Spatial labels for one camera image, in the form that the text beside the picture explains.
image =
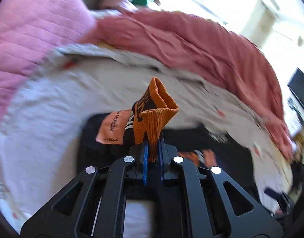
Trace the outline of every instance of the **bed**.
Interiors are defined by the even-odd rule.
[[[180,13],[141,11],[120,15],[115,11],[90,12],[81,0],[47,0],[48,5],[43,5],[41,10],[36,1],[40,0],[33,0],[35,18],[23,18],[24,13],[18,13],[18,18],[12,19],[8,26],[5,26],[6,19],[11,19],[19,8],[13,7],[14,0],[3,0],[0,4],[0,210],[16,231],[19,232],[27,218],[76,175],[78,137],[87,118],[94,113],[131,108],[153,76],[162,80],[180,106],[179,114],[167,127],[179,129],[202,122],[213,132],[228,131],[238,143],[251,149],[263,205],[272,211],[278,208],[263,190],[270,186],[276,191],[288,192],[292,183],[290,166],[284,158],[290,156],[283,138],[285,124],[281,122],[279,109],[282,102],[278,100],[275,74],[253,44],[235,34],[227,34],[213,22]],[[89,8],[95,8],[97,4],[97,0],[84,1]],[[42,25],[42,22],[49,22],[50,15],[65,17],[56,21],[56,27],[48,29],[49,25]],[[188,31],[181,32],[179,24],[162,26],[164,17],[169,22],[173,22],[173,18],[177,22],[188,20],[196,29],[205,27],[212,33],[217,31],[217,36],[207,36],[212,50],[204,47],[202,40],[205,39],[195,39],[194,34]],[[33,37],[27,22],[34,22],[29,24],[32,29],[36,29],[38,24],[38,32]],[[13,28],[16,29],[14,35],[9,31]],[[51,40],[50,30],[55,31]],[[240,65],[237,60],[243,60],[240,48],[235,51],[219,42],[213,45],[210,39],[222,38],[222,35],[236,40],[236,46],[244,44],[243,49],[254,55],[255,61],[247,58],[249,61],[246,62],[252,63],[254,72],[251,75],[256,74],[260,81],[266,82],[264,92],[272,91],[269,92],[271,97],[263,101],[265,107],[258,106],[257,87],[255,83],[248,86],[248,81],[241,75],[243,68],[229,67],[229,72],[235,74],[228,74],[221,67],[222,62],[234,66]],[[164,38],[172,40],[175,46],[162,43]],[[21,42],[20,50],[16,41]],[[14,54],[5,55],[10,45],[14,46]],[[215,51],[221,53],[223,49],[227,55],[221,58]],[[181,57],[173,60],[177,53],[181,53]],[[189,62],[191,53],[198,57]],[[67,68],[64,67],[70,60],[67,54],[87,59],[77,60]],[[228,62],[228,56],[231,58],[233,55],[237,55],[233,57],[234,61]],[[206,58],[211,68],[205,66],[200,58]],[[114,83],[110,81],[112,79],[122,81]],[[228,124],[222,122],[218,126],[206,120],[215,116],[207,110],[208,97],[204,90],[219,89],[219,92],[226,92],[225,89],[231,92],[228,92],[226,103],[233,110],[228,112]],[[186,106],[187,97],[193,106]],[[243,123],[233,121],[236,115],[248,122],[250,129],[243,129]],[[281,135],[269,135],[276,130],[281,130]],[[243,139],[248,132],[256,137],[255,142]],[[259,155],[252,148],[257,143],[260,144]],[[151,234],[150,225],[141,225],[138,229],[134,223],[138,215],[142,216],[141,219],[151,219],[152,208],[151,202],[129,201],[125,237]]]

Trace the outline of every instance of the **white fabric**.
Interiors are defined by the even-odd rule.
[[[63,69],[71,58],[64,53],[97,57]],[[89,116],[131,108],[154,76],[180,107],[168,128],[189,128],[203,122],[210,131],[227,131],[248,147],[253,142],[245,137],[255,137],[261,156],[252,152],[252,157],[261,201],[276,210],[277,203],[263,190],[266,186],[284,190],[283,166],[277,163],[270,138],[250,108],[197,75],[170,70],[143,55],[94,45],[53,50],[45,65],[19,90],[1,123],[0,182],[10,189],[19,208],[35,213],[75,176],[78,135]],[[231,108],[226,112],[228,120],[215,119],[219,128],[213,124],[217,116],[207,104],[217,95],[225,98],[216,98],[218,105],[228,103]],[[146,211],[151,208],[141,207]]]

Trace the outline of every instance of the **black device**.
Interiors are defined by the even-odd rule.
[[[292,75],[288,87],[304,109],[304,72],[299,68]]]
[[[173,238],[280,238],[276,219],[221,168],[195,167],[175,147],[158,142],[156,163],[149,144],[132,146],[110,167],[87,167],[22,227],[23,238],[122,238],[127,190],[149,185],[158,168],[160,186],[177,187],[180,220]]]

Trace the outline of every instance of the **sock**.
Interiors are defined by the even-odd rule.
[[[166,92],[163,83],[156,77],[152,78],[144,95],[132,107],[124,131],[124,141],[133,145],[140,144],[147,132],[150,144],[149,161],[154,162],[159,135],[178,110],[178,105]]]

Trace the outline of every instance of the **pink quilted blanket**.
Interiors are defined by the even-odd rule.
[[[265,119],[286,159],[292,156],[280,85],[259,49],[218,23],[180,12],[142,10],[98,21],[92,42],[156,58],[235,94]]]
[[[13,94],[50,48],[76,42],[94,26],[82,0],[3,0],[0,119]]]

